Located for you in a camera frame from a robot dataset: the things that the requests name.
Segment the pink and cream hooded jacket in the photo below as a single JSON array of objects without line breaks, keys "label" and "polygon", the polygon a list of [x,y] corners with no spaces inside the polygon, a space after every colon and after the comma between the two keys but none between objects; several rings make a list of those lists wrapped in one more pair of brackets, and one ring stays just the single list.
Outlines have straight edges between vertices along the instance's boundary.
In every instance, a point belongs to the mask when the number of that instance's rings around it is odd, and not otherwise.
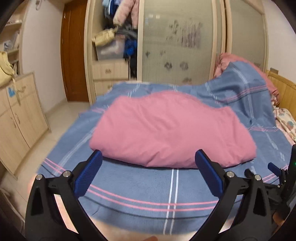
[{"label": "pink and cream hooded jacket", "polygon": [[222,167],[256,157],[251,134],[230,107],[211,107],[174,91],[118,97],[98,121],[89,146],[145,167],[196,168],[198,150]]}]

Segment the blue hanging clothes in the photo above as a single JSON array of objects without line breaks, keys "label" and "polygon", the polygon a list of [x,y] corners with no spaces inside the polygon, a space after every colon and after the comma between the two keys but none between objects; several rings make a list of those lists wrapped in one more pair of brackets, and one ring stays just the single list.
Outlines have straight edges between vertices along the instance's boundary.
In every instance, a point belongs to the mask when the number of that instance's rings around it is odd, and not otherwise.
[{"label": "blue hanging clothes", "polygon": [[129,58],[137,52],[137,40],[136,39],[126,39],[125,49],[123,53],[124,58]]}]

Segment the floral pillow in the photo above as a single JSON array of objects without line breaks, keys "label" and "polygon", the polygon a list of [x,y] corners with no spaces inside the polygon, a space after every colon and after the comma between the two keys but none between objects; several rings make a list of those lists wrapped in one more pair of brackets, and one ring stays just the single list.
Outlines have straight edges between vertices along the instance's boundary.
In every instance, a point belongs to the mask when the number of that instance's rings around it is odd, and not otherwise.
[{"label": "floral pillow", "polygon": [[286,108],[276,107],[273,110],[276,126],[284,133],[288,142],[291,145],[295,144],[295,119],[292,117],[290,111]]}]

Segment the blue plaid blanket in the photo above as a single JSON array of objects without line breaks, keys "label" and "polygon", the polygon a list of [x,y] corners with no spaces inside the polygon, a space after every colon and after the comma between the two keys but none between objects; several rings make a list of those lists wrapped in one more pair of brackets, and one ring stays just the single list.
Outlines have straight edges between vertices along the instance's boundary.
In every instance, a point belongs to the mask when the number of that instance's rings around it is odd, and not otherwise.
[{"label": "blue plaid blanket", "polygon": [[[192,95],[212,107],[232,108],[257,146],[256,158],[232,171],[241,177],[250,169],[265,183],[278,184],[267,165],[272,162],[287,168],[292,146],[275,125],[265,81],[249,72],[245,76],[235,65],[229,65],[218,78],[202,85],[114,85],[64,133],[38,173],[56,177],[87,160],[92,154],[89,140],[95,125],[118,97],[142,97],[165,90]],[[217,203],[197,169],[144,168],[111,159],[103,160],[89,190],[79,200],[96,220],[125,230],[161,235],[196,231]]]}]

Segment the light wood side cabinet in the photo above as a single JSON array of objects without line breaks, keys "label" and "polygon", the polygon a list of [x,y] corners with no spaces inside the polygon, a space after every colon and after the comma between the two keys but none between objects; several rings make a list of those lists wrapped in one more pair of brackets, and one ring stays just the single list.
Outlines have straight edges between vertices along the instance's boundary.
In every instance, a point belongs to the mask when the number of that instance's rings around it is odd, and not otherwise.
[{"label": "light wood side cabinet", "polygon": [[1,163],[11,175],[48,130],[34,72],[1,88]]}]

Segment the wooden headboard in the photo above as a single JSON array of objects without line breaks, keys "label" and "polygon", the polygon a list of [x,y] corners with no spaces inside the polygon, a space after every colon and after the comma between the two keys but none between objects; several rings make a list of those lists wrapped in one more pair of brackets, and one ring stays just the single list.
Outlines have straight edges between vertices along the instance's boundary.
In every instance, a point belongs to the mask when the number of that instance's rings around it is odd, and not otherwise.
[{"label": "wooden headboard", "polygon": [[272,81],[274,86],[278,89],[280,97],[278,98],[279,103],[276,105],[279,108],[286,108],[295,118],[296,114],[296,91],[295,83],[284,78],[272,71],[266,71],[267,77]]}]

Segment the wardrobe drawer unit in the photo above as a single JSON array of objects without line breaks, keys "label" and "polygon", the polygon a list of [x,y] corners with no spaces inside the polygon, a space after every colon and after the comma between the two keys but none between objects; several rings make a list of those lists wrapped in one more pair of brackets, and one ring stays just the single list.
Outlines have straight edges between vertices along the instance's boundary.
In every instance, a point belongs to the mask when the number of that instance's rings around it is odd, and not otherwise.
[{"label": "wardrobe drawer unit", "polygon": [[94,61],[92,76],[96,96],[104,95],[114,84],[129,80],[129,63],[124,59]]}]

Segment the yellow handbag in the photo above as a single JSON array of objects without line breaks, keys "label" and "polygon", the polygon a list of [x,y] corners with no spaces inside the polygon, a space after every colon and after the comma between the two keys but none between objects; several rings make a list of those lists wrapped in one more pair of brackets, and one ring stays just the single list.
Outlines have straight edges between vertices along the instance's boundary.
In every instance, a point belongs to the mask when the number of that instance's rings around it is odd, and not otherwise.
[{"label": "yellow handbag", "polygon": [[0,54],[0,87],[4,87],[13,80],[15,71],[12,64],[9,62],[8,54],[1,51]]}]

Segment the pink quilt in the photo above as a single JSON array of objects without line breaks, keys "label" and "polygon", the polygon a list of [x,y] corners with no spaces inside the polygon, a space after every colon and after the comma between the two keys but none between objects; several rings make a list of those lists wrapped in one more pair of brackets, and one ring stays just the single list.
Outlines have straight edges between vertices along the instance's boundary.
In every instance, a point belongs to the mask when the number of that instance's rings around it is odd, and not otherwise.
[{"label": "pink quilt", "polygon": [[272,83],[272,81],[267,77],[261,69],[259,69],[254,63],[246,60],[243,57],[231,54],[231,53],[222,53],[219,55],[214,70],[214,77],[220,76],[229,65],[235,65],[238,67],[243,74],[246,76],[249,72],[250,75],[257,76],[265,81],[267,89],[269,90],[270,95],[279,96],[279,91]]}]

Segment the translucent storage box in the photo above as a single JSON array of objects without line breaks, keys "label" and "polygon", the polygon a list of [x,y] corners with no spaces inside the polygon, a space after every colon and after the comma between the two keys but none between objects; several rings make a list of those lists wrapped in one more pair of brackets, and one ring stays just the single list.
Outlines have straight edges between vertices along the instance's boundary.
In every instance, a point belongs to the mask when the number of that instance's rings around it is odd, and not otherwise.
[{"label": "translucent storage box", "polygon": [[122,59],[125,51],[125,39],[114,39],[105,46],[96,46],[97,60]]}]

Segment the yellow cloth bag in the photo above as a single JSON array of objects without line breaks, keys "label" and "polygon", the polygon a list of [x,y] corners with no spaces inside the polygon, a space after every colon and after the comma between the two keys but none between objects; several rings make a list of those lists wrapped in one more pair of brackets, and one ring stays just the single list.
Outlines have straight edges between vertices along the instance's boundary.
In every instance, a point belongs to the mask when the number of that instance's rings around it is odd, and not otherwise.
[{"label": "yellow cloth bag", "polygon": [[102,47],[111,43],[115,39],[117,30],[118,28],[110,28],[101,31],[92,38],[92,43],[94,43],[96,47]]}]

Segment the brown wooden door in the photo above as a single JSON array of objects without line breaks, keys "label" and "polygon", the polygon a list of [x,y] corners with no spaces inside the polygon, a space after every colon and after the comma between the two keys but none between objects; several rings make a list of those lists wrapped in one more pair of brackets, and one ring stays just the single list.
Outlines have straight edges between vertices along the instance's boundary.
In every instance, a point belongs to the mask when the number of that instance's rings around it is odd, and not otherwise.
[{"label": "brown wooden door", "polygon": [[61,68],[67,101],[88,102],[84,66],[87,1],[65,4],[61,26]]}]

